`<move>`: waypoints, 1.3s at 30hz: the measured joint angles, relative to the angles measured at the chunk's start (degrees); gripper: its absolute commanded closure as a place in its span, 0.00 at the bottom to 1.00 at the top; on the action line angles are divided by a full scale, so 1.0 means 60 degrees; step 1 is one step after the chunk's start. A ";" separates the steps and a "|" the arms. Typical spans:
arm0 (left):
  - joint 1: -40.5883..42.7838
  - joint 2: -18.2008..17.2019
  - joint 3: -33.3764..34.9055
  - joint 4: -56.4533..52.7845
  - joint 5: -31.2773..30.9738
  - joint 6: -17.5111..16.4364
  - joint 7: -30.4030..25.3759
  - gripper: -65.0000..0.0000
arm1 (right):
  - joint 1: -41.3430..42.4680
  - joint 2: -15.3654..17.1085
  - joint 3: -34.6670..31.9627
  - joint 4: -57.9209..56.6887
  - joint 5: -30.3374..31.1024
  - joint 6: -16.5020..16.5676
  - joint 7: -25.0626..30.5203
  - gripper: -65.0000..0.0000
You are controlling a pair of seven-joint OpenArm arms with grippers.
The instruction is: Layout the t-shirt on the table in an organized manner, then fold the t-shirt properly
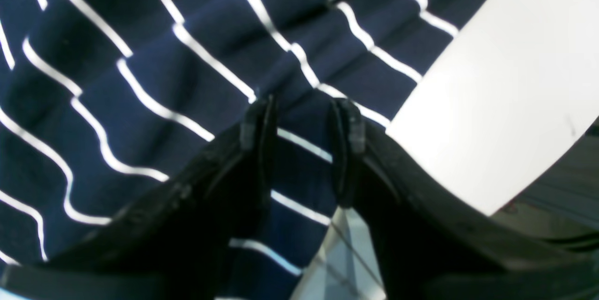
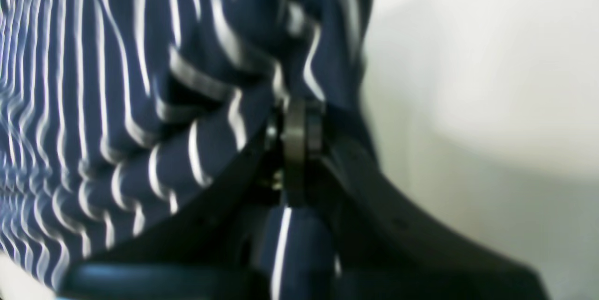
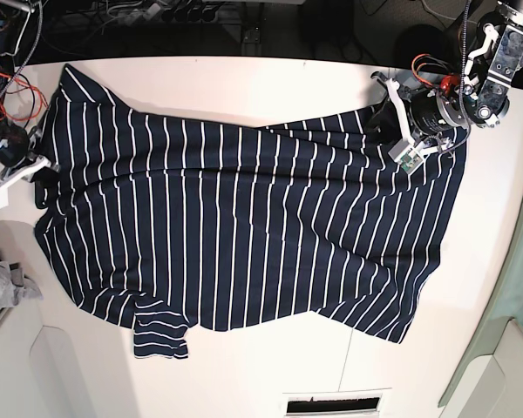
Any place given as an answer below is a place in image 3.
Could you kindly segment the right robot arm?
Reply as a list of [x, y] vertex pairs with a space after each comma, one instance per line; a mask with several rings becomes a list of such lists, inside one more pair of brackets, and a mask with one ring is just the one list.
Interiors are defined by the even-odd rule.
[[[49, 103], [22, 73], [37, 48], [43, 21], [41, 1], [0, 1], [0, 209], [9, 204], [9, 189], [17, 182], [33, 182], [59, 170], [37, 150], [44, 135], [37, 119]], [[22, 92], [31, 95], [29, 114], [13, 116], [5, 100]]]

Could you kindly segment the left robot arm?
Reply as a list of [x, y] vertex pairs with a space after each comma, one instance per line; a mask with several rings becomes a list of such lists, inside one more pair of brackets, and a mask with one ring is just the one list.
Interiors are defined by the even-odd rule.
[[479, 20], [470, 40], [469, 17], [477, 5], [466, 2], [451, 27], [457, 43], [451, 61], [430, 53], [412, 59], [418, 86], [380, 71], [371, 76], [384, 88], [384, 98], [364, 128], [398, 131], [389, 155], [407, 172], [433, 153], [454, 154], [467, 142], [455, 137], [459, 130], [494, 128], [509, 109], [508, 92], [523, 68], [523, 1], [499, 1]]

